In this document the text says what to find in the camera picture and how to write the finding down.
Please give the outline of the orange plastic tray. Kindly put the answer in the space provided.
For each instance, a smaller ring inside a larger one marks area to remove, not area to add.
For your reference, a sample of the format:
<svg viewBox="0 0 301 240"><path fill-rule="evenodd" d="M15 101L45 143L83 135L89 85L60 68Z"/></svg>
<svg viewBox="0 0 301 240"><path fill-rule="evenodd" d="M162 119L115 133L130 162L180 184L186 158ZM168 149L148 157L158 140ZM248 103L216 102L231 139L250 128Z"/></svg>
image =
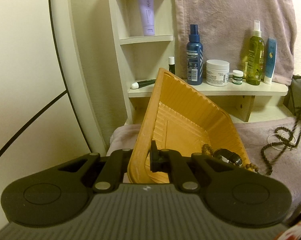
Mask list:
<svg viewBox="0 0 301 240"><path fill-rule="evenodd" d="M227 112L168 70L159 69L146 114L138 134L127 174L136 184L168 183L162 172L150 171L151 142L159 150L171 149L184 157L225 148L249 164L243 142Z"/></svg>

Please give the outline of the black wrist watch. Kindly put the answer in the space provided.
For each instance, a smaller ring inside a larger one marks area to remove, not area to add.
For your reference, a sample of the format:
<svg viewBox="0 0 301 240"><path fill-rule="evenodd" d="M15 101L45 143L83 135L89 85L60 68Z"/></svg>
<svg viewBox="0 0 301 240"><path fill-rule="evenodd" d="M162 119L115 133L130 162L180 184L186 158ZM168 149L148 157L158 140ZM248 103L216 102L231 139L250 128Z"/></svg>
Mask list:
<svg viewBox="0 0 301 240"><path fill-rule="evenodd" d="M220 159L227 163L232 163L236 166L242 166L243 164L242 158L238 154L224 148L216 150L213 156L217 159Z"/></svg>

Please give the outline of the black tube white cap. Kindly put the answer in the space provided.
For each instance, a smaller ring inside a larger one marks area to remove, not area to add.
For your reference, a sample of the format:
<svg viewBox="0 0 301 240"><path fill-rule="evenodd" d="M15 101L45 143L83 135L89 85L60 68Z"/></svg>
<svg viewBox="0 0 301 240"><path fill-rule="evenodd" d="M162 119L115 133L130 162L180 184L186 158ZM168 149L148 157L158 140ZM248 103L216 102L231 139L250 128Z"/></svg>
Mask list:
<svg viewBox="0 0 301 240"><path fill-rule="evenodd" d="M155 84L155 79L149 79L149 80L142 80L132 83L131 89L139 89L142 87L150 86L152 84Z"/></svg>

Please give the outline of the small black white stick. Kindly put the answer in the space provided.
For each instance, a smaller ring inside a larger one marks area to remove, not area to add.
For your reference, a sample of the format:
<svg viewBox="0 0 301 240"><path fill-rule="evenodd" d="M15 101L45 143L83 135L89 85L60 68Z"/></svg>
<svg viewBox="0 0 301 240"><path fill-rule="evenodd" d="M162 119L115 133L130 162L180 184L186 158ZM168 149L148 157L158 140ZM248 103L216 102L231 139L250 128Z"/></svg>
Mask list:
<svg viewBox="0 0 301 240"><path fill-rule="evenodd" d="M168 57L168 67L169 67L169 71L172 74L175 74L175 57L174 56Z"/></svg>

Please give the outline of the white cream jar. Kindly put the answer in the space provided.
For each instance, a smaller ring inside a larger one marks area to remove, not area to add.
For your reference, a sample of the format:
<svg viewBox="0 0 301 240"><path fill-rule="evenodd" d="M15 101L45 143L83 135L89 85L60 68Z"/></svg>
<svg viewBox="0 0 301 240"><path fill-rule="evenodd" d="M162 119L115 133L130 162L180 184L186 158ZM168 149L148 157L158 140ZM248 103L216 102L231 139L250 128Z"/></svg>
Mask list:
<svg viewBox="0 0 301 240"><path fill-rule="evenodd" d="M206 61L206 82L216 87L226 86L229 81L230 63L223 60Z"/></svg>

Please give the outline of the small green lid jar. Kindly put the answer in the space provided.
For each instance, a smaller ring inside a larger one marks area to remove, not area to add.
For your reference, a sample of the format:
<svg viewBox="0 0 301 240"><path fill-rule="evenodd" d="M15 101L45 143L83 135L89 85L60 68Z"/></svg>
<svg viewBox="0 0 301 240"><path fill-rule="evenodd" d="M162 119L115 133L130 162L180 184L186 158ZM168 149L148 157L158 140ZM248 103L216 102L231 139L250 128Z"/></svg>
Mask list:
<svg viewBox="0 0 301 240"><path fill-rule="evenodd" d="M232 83L235 85L241 85L243 82L244 73L241 70L232 71Z"/></svg>

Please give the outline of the blue spray bottle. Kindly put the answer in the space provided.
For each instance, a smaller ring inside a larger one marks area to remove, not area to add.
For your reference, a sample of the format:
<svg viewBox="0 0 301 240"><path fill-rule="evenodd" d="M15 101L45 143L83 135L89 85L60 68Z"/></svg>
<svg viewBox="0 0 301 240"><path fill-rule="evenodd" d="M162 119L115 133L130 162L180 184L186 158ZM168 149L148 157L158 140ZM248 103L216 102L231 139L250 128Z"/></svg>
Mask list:
<svg viewBox="0 0 301 240"><path fill-rule="evenodd" d="M200 42L198 25L191 24L189 28L188 44L186 46L187 83L201 85L203 76L203 45Z"/></svg>

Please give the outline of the green oil spray bottle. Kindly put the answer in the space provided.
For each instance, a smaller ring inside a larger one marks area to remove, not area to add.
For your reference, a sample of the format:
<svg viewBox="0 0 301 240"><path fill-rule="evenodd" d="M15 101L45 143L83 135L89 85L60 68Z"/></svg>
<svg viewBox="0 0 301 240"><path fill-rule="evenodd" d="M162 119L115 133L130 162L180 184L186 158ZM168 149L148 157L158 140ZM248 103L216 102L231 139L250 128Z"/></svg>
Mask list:
<svg viewBox="0 0 301 240"><path fill-rule="evenodd" d="M264 64L264 50L265 44L262 38L261 23L259 20L254 20L244 69L246 82L250 85L258 86L261 83Z"/></svg>

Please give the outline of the cream wooden shelf unit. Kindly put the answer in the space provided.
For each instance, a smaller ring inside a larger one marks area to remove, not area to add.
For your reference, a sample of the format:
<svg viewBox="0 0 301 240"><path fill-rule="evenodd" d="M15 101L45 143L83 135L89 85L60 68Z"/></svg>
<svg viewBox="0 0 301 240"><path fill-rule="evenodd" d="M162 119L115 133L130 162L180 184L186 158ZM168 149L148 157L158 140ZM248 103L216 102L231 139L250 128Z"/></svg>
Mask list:
<svg viewBox="0 0 301 240"><path fill-rule="evenodd" d="M135 81L155 79L159 68L168 69L168 58L175 57L178 76L178 39L174 0L154 0L155 34L145 36L138 0L109 0L116 60L127 112L126 124L140 124L153 86L132 89ZM231 115L234 123L277 120L292 114L283 105L288 88L280 83L252 86L247 83L195 87Z"/></svg>

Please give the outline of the grey cushion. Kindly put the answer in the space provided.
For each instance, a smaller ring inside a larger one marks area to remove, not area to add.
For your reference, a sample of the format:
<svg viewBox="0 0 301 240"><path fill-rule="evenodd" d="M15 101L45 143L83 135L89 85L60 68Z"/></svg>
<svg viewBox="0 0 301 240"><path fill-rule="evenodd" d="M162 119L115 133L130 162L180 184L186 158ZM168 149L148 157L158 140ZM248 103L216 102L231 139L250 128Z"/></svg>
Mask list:
<svg viewBox="0 0 301 240"><path fill-rule="evenodd" d="M284 98L284 105L293 115L301 108L301 76L293 75L288 93Z"/></svg>

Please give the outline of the blue white tube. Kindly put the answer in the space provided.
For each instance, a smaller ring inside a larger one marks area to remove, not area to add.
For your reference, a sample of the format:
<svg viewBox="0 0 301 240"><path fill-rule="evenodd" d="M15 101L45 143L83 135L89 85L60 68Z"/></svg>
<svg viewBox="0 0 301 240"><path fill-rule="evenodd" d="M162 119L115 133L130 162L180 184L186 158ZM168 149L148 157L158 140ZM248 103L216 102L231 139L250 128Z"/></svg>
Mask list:
<svg viewBox="0 0 301 240"><path fill-rule="evenodd" d="M266 52L267 55L264 71L264 82L267 85L270 85L272 83L272 78L276 67L277 40L275 38L268 38L268 46Z"/></svg>

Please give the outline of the mauve fleece blanket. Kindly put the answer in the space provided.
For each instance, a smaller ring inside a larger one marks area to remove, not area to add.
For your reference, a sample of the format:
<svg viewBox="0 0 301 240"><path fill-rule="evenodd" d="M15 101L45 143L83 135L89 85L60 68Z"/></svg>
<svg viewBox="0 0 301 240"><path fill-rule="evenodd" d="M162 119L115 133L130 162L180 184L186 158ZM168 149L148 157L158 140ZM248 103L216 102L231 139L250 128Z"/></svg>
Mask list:
<svg viewBox="0 0 301 240"><path fill-rule="evenodd" d="M174 0L174 5L181 73L175 76L187 83L186 45L191 24L198 25L204 60L220 59L229 62L230 69L243 69L253 22L259 20L262 37L277 40L272 83L289 87L297 37L292 0Z"/></svg>

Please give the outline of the lilac cosmetic tube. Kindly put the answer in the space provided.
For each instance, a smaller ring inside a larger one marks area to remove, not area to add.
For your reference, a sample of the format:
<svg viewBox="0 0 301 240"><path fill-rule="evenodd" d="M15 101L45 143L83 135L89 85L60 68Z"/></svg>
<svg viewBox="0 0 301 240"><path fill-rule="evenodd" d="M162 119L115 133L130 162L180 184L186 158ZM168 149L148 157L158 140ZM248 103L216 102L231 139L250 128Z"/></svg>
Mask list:
<svg viewBox="0 0 301 240"><path fill-rule="evenodd" d="M143 33L145 36L153 36L155 35L154 0L138 0L138 3Z"/></svg>

